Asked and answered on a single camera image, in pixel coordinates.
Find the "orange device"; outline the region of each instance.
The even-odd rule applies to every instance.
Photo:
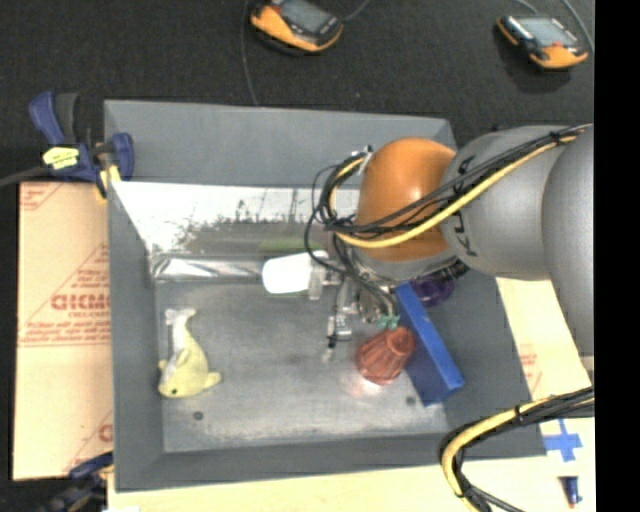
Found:
[[[290,54],[320,53],[333,46],[343,21],[307,0],[270,0],[253,8],[250,23],[269,45]]]
[[[584,62],[588,52],[578,38],[549,16],[503,16],[496,22],[507,40],[522,48],[543,70],[565,70]]]

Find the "white object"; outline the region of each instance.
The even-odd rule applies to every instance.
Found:
[[[329,257],[326,251],[313,251],[313,254],[320,259]],[[262,284],[275,295],[308,290],[314,265],[306,252],[272,258],[262,267]]]

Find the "yellow cable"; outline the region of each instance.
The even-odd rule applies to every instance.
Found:
[[[562,142],[568,142],[569,140],[573,140],[575,138],[576,138],[575,136],[565,137],[564,139],[562,139]],[[511,171],[513,171],[514,169],[516,169],[517,167],[519,167],[523,163],[525,163],[525,162],[531,160],[532,158],[536,157],[540,153],[543,153],[544,151],[547,151],[547,150],[549,150],[551,148],[554,148],[557,145],[558,145],[557,142],[551,142],[549,144],[546,144],[545,146],[541,146],[538,149],[536,149],[536,150],[532,151],[531,153],[528,153],[524,157],[520,158],[519,160],[516,160],[515,162],[507,165],[506,167],[503,167],[501,170],[499,170],[498,172],[496,172],[495,174],[493,174],[492,176],[490,176],[489,178],[487,178],[483,182],[481,182],[478,185],[476,185],[473,189],[471,189],[465,195],[463,195],[462,197],[460,197],[459,199],[457,199],[456,201],[451,203],[449,206],[447,206],[445,209],[443,209],[442,211],[437,213],[435,216],[431,217],[429,220],[425,221],[424,223],[420,224],[419,226],[416,226],[415,228],[407,231],[406,233],[402,233],[401,235],[397,235],[397,236],[394,236],[394,237],[391,237],[391,238],[385,238],[384,240],[363,240],[361,238],[356,238],[356,237],[353,237],[353,236],[350,236],[350,235],[346,235],[344,233],[336,233],[336,234],[342,240],[344,240],[346,243],[348,243],[350,245],[353,245],[355,247],[361,247],[361,248],[365,248],[365,249],[366,248],[379,249],[379,248],[383,248],[383,247],[392,247],[394,245],[398,245],[398,244],[401,244],[403,242],[406,242],[407,240],[410,240],[410,239],[412,239],[412,238],[424,233],[425,231],[434,228],[435,226],[440,224],[444,219],[446,219],[447,217],[453,215],[455,212],[460,210],[463,206],[466,206],[468,203],[470,203],[472,200],[474,200],[476,197],[478,197],[481,193],[483,193],[489,187],[491,187],[492,185],[496,184],[498,181],[500,181],[502,178],[504,178]],[[340,172],[338,174],[338,176],[341,176],[342,174],[344,174],[345,172],[350,170],[351,167],[352,166],[347,166],[347,168],[345,168],[344,171]],[[335,195],[335,189],[334,189],[334,191],[332,192],[332,194],[330,196],[330,201],[331,201],[330,202],[330,206],[331,206],[331,208],[333,208],[334,195]]]
[[[456,475],[453,469],[456,454],[474,439],[480,437],[486,432],[489,432],[491,430],[494,430],[504,425],[505,423],[508,423],[509,421],[516,418],[518,414],[527,412],[533,407],[536,407],[540,404],[543,404],[544,402],[549,401],[551,398],[553,397],[542,398],[540,400],[529,402],[527,404],[520,406],[517,410],[509,409],[508,411],[498,413],[494,416],[491,416],[482,421],[479,421],[478,423],[475,423],[468,429],[463,430],[460,434],[454,437],[449,442],[449,444],[447,444],[447,447],[445,448],[442,454],[442,458],[440,459],[442,471],[444,473],[444,476],[447,482],[449,483],[449,486],[453,489],[456,496],[461,498],[462,502],[465,504],[465,506],[469,510],[472,510],[473,512],[477,512],[478,509],[473,505],[473,503],[469,499],[463,497],[463,490],[460,487],[460,483],[458,482],[458,479],[456,478]],[[595,398],[589,398],[585,400],[583,404],[586,405],[594,401],[595,401]]]

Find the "cardboard sheet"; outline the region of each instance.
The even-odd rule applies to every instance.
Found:
[[[13,478],[111,450],[106,201],[88,183],[20,187]]]

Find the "purple object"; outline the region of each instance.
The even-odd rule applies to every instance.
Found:
[[[411,286],[422,305],[429,308],[447,300],[453,293],[455,282],[453,279],[443,279],[427,274],[411,281]]]

